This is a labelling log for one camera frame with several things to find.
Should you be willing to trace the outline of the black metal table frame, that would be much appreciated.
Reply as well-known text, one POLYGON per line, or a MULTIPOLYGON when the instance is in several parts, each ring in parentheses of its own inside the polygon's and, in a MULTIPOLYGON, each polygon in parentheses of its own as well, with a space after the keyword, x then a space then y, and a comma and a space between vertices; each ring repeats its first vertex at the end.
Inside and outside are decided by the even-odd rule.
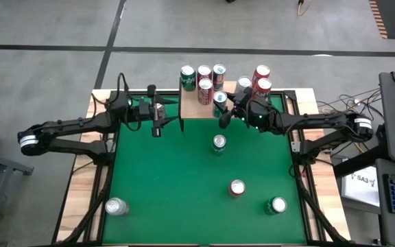
MULTIPOLYGON (((227 81, 230 87, 235 89, 234 81, 227 81)), ((92 93, 99 100, 104 101, 110 96, 110 92, 114 89, 94 89, 92 93)), ((167 95, 173 95, 174 93, 181 94, 182 89, 160 89, 158 92, 166 93, 167 95)), ((289 107, 289 113, 301 113, 302 114, 317 114, 318 105, 316 102, 315 94, 312 88, 299 88, 299 89, 272 89, 273 93, 282 91, 285 93, 286 103, 289 107)), ((310 140, 316 140, 324 136, 324 131, 320 129, 304 130, 304 137, 310 140)), ((82 134, 82 142, 91 142, 100 140, 100 135, 95 132, 88 132, 82 134)), ((321 208, 329 222, 339 232, 340 235, 346 239, 350 239, 350 233, 348 230, 348 224, 346 216, 344 215, 344 209, 342 200, 338 192, 337 182, 333 172, 333 167, 327 162, 331 162, 329 155, 321 153, 319 155, 321 161, 317 161, 311 168, 306 168, 307 174, 312 174, 313 178, 307 180, 303 178, 305 186, 309 189, 314 188, 317 194, 318 206, 321 208)), ((88 163, 87 156, 77 156, 74 162, 74 170, 88 163)), ((91 194, 96 196, 98 193, 96 189, 102 189, 104 180, 106 179, 107 167, 96 168, 96 166, 90 164, 86 167, 78 170, 74 175, 71 175, 67 192, 64 197, 62 204, 61 216, 58 218, 56 224, 55 233, 51 243, 59 242, 67 238, 75 227, 80 223, 85 213, 88 211, 89 204, 91 202, 91 194)), ((312 236, 314 239, 323 239, 320 237, 320 223, 315 221, 313 212, 308 208, 309 226, 312 230, 312 236)), ((99 230, 100 223, 100 209, 95 213, 93 223, 89 223, 86 231, 90 233, 87 236, 87 240, 97 240, 97 231, 99 230)))

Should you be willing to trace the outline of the green Sprite can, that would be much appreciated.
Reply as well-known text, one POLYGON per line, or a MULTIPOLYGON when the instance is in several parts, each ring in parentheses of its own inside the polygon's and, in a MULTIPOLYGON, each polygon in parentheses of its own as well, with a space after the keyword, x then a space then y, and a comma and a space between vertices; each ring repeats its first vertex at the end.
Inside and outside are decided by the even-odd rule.
POLYGON ((180 83, 184 90, 194 91, 196 87, 196 73, 191 65, 185 65, 180 71, 180 83))
POLYGON ((287 203, 282 197, 273 197, 264 202, 263 209, 268 215, 281 214, 286 211, 287 203))
POLYGON ((213 137, 212 150, 215 154, 220 155, 226 148, 226 138, 222 134, 217 134, 213 137))

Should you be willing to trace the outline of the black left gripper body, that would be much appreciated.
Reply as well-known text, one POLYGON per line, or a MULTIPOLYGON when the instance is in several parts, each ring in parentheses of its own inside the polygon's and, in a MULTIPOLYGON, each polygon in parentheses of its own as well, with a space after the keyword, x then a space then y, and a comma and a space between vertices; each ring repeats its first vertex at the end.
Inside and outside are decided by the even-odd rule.
POLYGON ((149 97, 150 102, 146 102, 144 100, 139 101, 139 114, 143 119, 153 121, 152 136, 160 137, 161 126, 157 104, 162 104, 164 99, 157 94, 156 86, 154 84, 150 84, 147 87, 147 96, 149 97))

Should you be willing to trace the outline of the wooden shelf black metal frame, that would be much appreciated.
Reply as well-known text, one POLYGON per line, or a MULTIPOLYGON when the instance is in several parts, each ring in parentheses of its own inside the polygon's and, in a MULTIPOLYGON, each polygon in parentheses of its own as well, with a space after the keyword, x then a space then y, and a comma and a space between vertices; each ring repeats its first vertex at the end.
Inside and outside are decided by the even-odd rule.
MULTIPOLYGON (((181 90, 180 96, 180 118, 181 119, 212 119, 216 120, 219 126, 219 118, 213 116, 213 95, 216 92, 213 88, 212 100, 209 105, 202 105, 198 102, 198 83, 196 82, 196 87, 194 91, 181 90)), ((233 88, 230 87, 229 83, 224 83, 223 89, 220 90, 225 93, 235 93, 233 88)), ((233 103, 227 99, 226 106, 231 109, 233 103)))

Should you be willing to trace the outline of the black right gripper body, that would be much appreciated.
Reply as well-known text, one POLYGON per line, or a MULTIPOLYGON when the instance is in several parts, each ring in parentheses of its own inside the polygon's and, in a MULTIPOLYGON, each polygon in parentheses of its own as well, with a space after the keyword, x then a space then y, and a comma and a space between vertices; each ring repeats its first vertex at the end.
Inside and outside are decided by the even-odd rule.
POLYGON ((226 129, 233 117, 236 117, 247 126, 259 132, 283 132, 281 112, 264 99, 254 99, 252 88, 248 87, 240 92, 241 100, 233 103, 232 115, 221 115, 219 127, 226 129))

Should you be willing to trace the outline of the silver soda can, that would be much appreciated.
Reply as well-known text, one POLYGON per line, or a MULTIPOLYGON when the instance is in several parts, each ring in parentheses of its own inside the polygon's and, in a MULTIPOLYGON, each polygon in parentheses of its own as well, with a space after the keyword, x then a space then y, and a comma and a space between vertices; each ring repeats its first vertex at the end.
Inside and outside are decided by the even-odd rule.
POLYGON ((111 198, 106 202, 105 210, 107 214, 121 216, 128 214, 129 204, 120 198, 111 198))

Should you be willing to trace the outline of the white pink soda can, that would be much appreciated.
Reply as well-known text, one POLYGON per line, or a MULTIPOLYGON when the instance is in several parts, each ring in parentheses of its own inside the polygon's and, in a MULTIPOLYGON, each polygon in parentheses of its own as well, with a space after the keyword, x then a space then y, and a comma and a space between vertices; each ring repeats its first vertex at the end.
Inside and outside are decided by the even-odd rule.
POLYGON ((239 93, 239 92, 244 92, 244 90, 248 87, 252 86, 252 81, 248 76, 241 76, 239 77, 239 79, 237 80, 236 83, 236 87, 235 87, 235 92, 239 93))

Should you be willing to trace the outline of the green table mat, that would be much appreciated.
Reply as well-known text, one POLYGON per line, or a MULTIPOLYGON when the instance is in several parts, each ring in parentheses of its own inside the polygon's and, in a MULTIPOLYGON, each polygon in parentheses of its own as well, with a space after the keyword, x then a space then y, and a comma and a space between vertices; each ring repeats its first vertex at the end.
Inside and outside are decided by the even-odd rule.
POLYGON ((108 216, 106 244, 303 244, 306 241, 296 182, 289 174, 286 136, 260 133, 233 119, 187 119, 167 124, 152 136, 145 121, 119 133, 110 196, 126 201, 125 216, 108 216), (226 138, 224 152, 213 137, 226 138), (246 184, 239 197, 232 180, 246 184), (264 202, 286 200, 284 213, 268 215, 264 202))

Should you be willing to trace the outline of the black desk support bar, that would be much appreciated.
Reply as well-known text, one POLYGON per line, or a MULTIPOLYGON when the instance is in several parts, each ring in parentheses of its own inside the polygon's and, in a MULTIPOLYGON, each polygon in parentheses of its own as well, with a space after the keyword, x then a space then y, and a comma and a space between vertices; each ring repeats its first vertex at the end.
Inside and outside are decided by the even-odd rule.
POLYGON ((338 165, 335 165, 333 167, 334 175, 336 178, 347 176, 353 172, 357 172, 361 169, 374 165, 375 161, 379 158, 390 158, 386 144, 379 144, 376 147, 368 150, 367 152, 364 152, 363 154, 350 158, 347 161, 339 163, 338 165))

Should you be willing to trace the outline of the red Fanta strawberry can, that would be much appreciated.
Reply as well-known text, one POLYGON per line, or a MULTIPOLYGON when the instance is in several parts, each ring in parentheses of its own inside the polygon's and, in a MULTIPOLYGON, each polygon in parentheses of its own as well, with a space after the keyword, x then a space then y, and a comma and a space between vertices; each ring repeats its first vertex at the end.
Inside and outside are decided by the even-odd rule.
POLYGON ((272 82, 268 78, 260 78, 254 85, 252 97, 254 99, 267 99, 272 89, 272 82))
POLYGON ((232 197, 242 196, 246 192, 246 184, 240 180, 232 180, 228 186, 228 193, 232 197))
POLYGON ((252 83, 257 83, 261 78, 268 78, 270 76, 270 68, 264 64, 260 64, 254 70, 252 76, 252 83))

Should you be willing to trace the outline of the white paper sign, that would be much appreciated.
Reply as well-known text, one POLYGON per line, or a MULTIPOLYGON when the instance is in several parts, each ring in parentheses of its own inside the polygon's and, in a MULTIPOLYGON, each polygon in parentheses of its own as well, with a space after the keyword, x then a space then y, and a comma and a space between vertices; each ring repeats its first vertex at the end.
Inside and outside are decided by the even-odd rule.
POLYGON ((376 167, 367 167, 342 177, 341 195, 347 199, 380 207, 376 167))

